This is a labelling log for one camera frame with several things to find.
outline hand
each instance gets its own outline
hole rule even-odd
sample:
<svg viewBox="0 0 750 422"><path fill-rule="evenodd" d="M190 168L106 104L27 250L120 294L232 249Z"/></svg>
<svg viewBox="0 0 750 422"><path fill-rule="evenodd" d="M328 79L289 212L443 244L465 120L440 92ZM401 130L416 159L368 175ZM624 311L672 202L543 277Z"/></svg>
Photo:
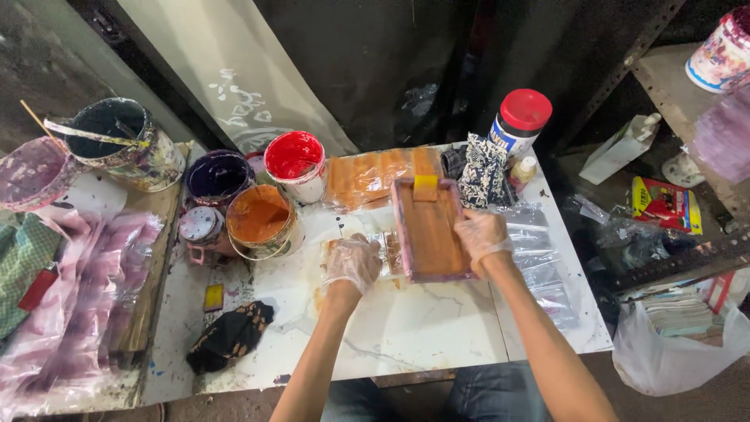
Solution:
<svg viewBox="0 0 750 422"><path fill-rule="evenodd" d="M464 209L466 219L453 226L461 238L463 246L471 255L471 268L482 278L485 272L479 261L489 254L499 251L513 252L513 243L508 237L506 218L475 209Z"/></svg>
<svg viewBox="0 0 750 422"><path fill-rule="evenodd" d="M325 301L353 311L362 295L375 283L383 260L378 258L380 243L368 242L364 234L336 242L325 262L325 281L330 283Z"/></svg>

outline metal shelf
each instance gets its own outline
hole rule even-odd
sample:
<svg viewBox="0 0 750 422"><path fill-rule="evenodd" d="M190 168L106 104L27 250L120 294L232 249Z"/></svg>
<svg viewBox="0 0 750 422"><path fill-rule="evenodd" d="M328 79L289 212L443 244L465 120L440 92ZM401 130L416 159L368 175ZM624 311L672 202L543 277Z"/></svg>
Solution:
<svg viewBox="0 0 750 422"><path fill-rule="evenodd" d="M750 179L733 184L698 158L691 148L695 123L719 95L696 86L685 73L685 63L699 44L680 44L650 50L633 69L654 105L672 131L688 146L690 156L706 177L718 199L741 223L750 222Z"/></svg>

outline plastic glove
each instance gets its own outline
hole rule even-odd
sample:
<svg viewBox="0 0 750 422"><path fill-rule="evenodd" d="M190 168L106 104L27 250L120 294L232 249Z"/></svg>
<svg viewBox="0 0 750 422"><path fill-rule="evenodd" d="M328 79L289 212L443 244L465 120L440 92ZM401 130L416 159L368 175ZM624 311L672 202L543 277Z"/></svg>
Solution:
<svg viewBox="0 0 750 422"><path fill-rule="evenodd" d="M383 260L378 258L379 250L379 242L368 242L361 233L354 234L351 239L339 240L325 262L323 284L349 280L364 295L383 268Z"/></svg>
<svg viewBox="0 0 750 422"><path fill-rule="evenodd" d="M479 260L499 251L513 253L513 242L508 237L506 218L488 211L463 209L466 219L453 226L461 238L464 248L471 256L471 268L475 274L482 276Z"/></svg>

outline green patterned fabric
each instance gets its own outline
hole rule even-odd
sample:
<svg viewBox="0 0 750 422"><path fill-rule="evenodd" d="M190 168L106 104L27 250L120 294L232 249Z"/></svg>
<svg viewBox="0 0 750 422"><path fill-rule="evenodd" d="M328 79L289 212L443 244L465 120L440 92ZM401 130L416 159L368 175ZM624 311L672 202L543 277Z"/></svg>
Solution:
<svg viewBox="0 0 750 422"><path fill-rule="evenodd" d="M17 213L15 219L17 225L0 225L0 339L26 318L18 302L62 238L33 213Z"/></svg>

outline floor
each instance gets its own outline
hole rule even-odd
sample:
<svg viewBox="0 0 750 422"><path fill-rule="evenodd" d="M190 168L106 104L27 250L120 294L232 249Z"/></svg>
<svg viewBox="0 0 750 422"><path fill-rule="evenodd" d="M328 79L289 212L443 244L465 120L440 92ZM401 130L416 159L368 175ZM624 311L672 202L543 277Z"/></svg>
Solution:
<svg viewBox="0 0 750 422"><path fill-rule="evenodd" d="M609 397L620 420L680 420L722 422L750 419L750 359L737 361L698 389L665 397L649 397L620 381L609 352L582 356ZM415 384L384 389L395 408L409 420L434 417L450 391L452 381ZM282 387L263 391L195 396L167 404L167 420L268 420L283 391ZM102 415L92 414L90 420ZM129 411L112 411L102 421L143 422L158 420L156 406Z"/></svg>

